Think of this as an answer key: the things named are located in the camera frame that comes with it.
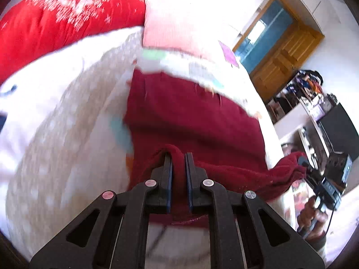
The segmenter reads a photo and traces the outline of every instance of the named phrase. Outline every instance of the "pink pillow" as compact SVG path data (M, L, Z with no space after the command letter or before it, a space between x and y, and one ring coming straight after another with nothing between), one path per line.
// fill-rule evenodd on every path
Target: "pink pillow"
M205 24L191 5L168 0L146 0L143 46L180 50L215 63L225 62L222 48L210 23Z

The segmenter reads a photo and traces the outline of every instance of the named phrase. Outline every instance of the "red cushion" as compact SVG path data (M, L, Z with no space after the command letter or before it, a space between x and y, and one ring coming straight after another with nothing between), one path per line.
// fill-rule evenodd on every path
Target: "red cushion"
M144 0L23 0L0 21L0 84L89 35L144 25Z

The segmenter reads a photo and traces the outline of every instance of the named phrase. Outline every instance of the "triangular cutout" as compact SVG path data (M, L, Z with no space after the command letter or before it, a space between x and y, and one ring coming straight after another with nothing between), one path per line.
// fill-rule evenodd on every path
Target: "triangular cutout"
M264 229L267 233L269 243L272 247L289 241L289 235L272 219L266 211L260 209L258 211Z
M80 223L71 233L66 237L66 241L84 248L91 236L92 229L96 223L100 210L92 211L82 223Z

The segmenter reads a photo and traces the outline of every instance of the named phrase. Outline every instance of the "white bed sheet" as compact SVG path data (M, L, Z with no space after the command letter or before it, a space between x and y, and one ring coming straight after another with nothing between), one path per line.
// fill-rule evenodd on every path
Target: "white bed sheet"
M139 29L126 28L82 39L32 62L0 87L0 92L5 92L17 86L13 94L0 97L0 111L8 114L0 133L0 230L5 236L9 233L5 215L8 184L38 126L54 110L72 80Z

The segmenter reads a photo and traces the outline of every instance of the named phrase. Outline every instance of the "person's hand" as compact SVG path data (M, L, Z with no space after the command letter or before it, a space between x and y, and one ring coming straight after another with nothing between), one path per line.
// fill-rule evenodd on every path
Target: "person's hand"
M312 220L315 218L317 223L313 230L310 232L306 240L313 240L319 238L324 234L324 225L328 220L328 215L325 212L314 209L316 196L309 198L308 202L304 206L304 209L298 215L297 221L300 228L308 228L311 225Z

